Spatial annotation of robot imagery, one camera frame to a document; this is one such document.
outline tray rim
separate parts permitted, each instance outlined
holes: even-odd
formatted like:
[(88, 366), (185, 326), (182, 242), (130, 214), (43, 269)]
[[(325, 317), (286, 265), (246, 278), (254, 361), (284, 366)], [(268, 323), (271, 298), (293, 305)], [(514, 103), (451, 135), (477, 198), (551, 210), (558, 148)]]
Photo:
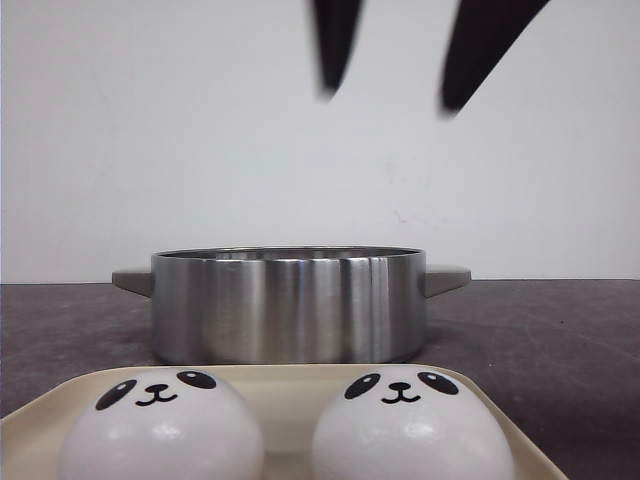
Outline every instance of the tray rim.
[[(94, 372), (90, 372), (90, 373), (85, 373), (82, 375), (77, 375), (75, 377), (72, 377), (68, 380), (65, 380), (64, 382), (56, 385), (55, 387), (53, 387), (52, 389), (48, 390), (47, 392), (43, 393), (42, 395), (36, 397), (35, 399), (31, 400), (30, 402), (26, 403), (25, 405), (23, 405), (22, 407), (18, 408), (17, 410), (14, 410), (13, 412), (11, 412), (10, 414), (6, 415), (5, 417), (3, 417), (2, 419), (0, 419), (0, 434), (2, 434), (3, 430), (4, 430), (4, 425), (6, 423), (10, 423), (12, 421), (14, 421), (14, 419), (17, 419), (25, 414), (27, 414), (30, 410), (32, 410), (33, 408), (37, 408), (41, 403), (46, 402), (46, 400), (48, 399), (49, 396), (54, 395), (57, 391), (62, 390), (64, 388), (67, 388), (69, 385), (71, 384), (75, 384), (75, 383), (80, 383), (82, 381), (84, 381), (84, 379), (88, 378), (88, 377), (94, 377), (94, 376), (101, 376), (101, 375), (105, 375), (107, 372), (109, 374), (111, 373), (127, 373), (127, 372), (139, 372), (142, 370), (149, 370), (149, 369), (163, 369), (163, 368), (189, 368), (189, 369), (213, 369), (215, 371), (224, 371), (224, 370), (228, 370), (228, 371), (233, 371), (233, 370), (273, 370), (273, 369), (289, 369), (289, 370), (304, 370), (304, 369), (308, 369), (308, 368), (314, 368), (314, 369), (323, 369), (323, 370), (338, 370), (341, 368), (345, 368), (345, 367), (354, 367), (354, 368), (370, 368), (370, 369), (375, 369), (376, 367), (381, 367), (381, 366), (387, 366), (387, 365), (397, 365), (397, 364), (389, 364), (389, 363), (324, 363), (324, 364), (265, 364), (265, 365), (149, 365), (149, 366), (145, 366), (145, 365), (137, 365), (137, 366), (130, 366), (130, 367), (117, 367), (117, 368), (108, 368), (108, 369), (103, 369), (103, 370), (96, 370)], [(489, 404), (495, 412), (497, 412), (500, 417), (501, 420), (503, 422), (505, 422), (506, 424), (509, 425), (509, 427), (512, 429), (512, 431), (514, 432), (514, 434), (518, 437), (518, 440), (523, 442), (527, 449), (529, 449), (532, 454), (534, 454), (535, 456), (537, 456), (539, 458), (539, 460), (542, 461), (542, 463), (544, 463), (544, 465), (554, 473), (554, 476), (557, 480), (569, 480), (569, 478), (564, 474), (564, 472), (562, 472), (562, 470), (560, 470), (560, 468), (551, 461), (551, 459), (549, 457), (547, 457), (547, 455), (540, 450), (540, 448), (533, 443), (533, 441), (522, 431), (520, 430), (520, 428), (502, 411), (502, 409), (500, 409), (493, 400), (491, 400), (491, 398), (484, 392), (484, 390), (482, 390), (472, 379), (470, 379), (469, 377), (467, 377), (466, 375), (457, 372), (455, 370), (450, 370), (447, 368), (443, 368), (443, 367), (438, 367), (435, 365), (427, 365), (427, 364), (419, 364), (419, 363), (406, 363), (404, 365), (411, 365), (411, 366), (419, 366), (419, 367), (427, 367), (430, 369), (434, 369), (437, 371), (440, 371), (442, 373), (445, 373), (447, 375), (450, 375), (454, 378), (459, 379), (460, 381), (462, 381), (463, 383), (466, 383), (467, 386), (471, 386), (473, 389), (475, 389), (476, 393), (480, 395), (481, 399), (483, 402)], [(2, 438), (2, 440), (0, 440), (0, 443), (4, 443), (6, 440), (4, 438)], [(1, 463), (0, 463), (0, 467), (2, 464), (4, 464), (4, 460), (5, 460), (5, 456), (2, 455), (1, 456)]]

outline dark countertop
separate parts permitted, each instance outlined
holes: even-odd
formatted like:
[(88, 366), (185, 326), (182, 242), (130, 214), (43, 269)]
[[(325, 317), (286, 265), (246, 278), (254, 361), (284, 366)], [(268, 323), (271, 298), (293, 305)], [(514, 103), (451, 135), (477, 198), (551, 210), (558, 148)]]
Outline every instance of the dark countertop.
[[(148, 300), (2, 286), (2, 415), (95, 370), (158, 365)], [(459, 371), (572, 479), (640, 478), (640, 281), (474, 281), (429, 300), (412, 362)]]

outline black eye patch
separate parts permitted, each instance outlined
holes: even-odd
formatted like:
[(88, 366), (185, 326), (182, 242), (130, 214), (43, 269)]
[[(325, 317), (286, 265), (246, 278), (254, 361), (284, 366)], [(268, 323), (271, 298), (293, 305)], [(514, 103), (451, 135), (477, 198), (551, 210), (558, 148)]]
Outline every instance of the black eye patch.
[(189, 370), (186, 372), (180, 372), (176, 375), (178, 380), (186, 383), (187, 385), (191, 385), (196, 388), (206, 388), (212, 389), (216, 387), (216, 381), (213, 377), (210, 377), (206, 373), (202, 372), (194, 372), (193, 370)]
[(418, 378), (426, 386), (439, 391), (440, 393), (446, 393), (447, 395), (455, 395), (458, 393), (458, 387), (448, 378), (438, 375), (433, 372), (420, 372)]
[(100, 397), (96, 403), (96, 410), (104, 410), (119, 400), (122, 400), (124, 396), (129, 393), (133, 387), (138, 383), (136, 380), (127, 380), (126, 382), (119, 383), (103, 396)]
[(370, 373), (369, 375), (365, 375), (364, 377), (359, 378), (355, 382), (353, 382), (349, 388), (347, 388), (346, 392), (344, 392), (344, 398), (347, 400), (351, 400), (353, 398), (359, 397), (363, 393), (367, 393), (373, 387), (375, 387), (376, 383), (380, 381), (379, 373)]

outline pot handle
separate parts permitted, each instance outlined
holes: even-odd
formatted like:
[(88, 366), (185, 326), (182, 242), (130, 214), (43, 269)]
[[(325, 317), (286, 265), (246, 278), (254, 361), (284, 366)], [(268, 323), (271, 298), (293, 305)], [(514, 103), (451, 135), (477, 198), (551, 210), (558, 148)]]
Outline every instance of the pot handle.
[(422, 293), (426, 298), (464, 287), (471, 281), (471, 270), (456, 265), (427, 265)]
[(144, 297), (153, 293), (153, 275), (149, 270), (116, 270), (111, 274), (111, 283)]

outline panda mouth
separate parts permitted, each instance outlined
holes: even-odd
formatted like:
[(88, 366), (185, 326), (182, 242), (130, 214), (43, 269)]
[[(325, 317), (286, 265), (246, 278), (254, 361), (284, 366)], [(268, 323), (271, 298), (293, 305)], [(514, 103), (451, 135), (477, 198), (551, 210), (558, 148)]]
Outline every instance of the panda mouth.
[(382, 401), (384, 403), (387, 403), (389, 405), (394, 404), (394, 403), (398, 403), (398, 402), (407, 402), (407, 403), (413, 403), (413, 402), (417, 402), (418, 400), (420, 400), (420, 395), (416, 395), (415, 397), (411, 397), (411, 398), (407, 398), (404, 396), (404, 394), (402, 393), (402, 391), (398, 392), (398, 396), (396, 398), (392, 398), (392, 399), (388, 399), (388, 398), (383, 398)]
[(176, 398), (178, 398), (178, 395), (175, 393), (170, 397), (161, 397), (159, 393), (155, 393), (151, 400), (146, 400), (146, 401), (138, 400), (136, 402), (136, 405), (140, 407), (146, 407), (148, 405), (153, 405), (156, 402), (162, 402), (162, 403), (170, 402), (171, 400), (175, 400)]

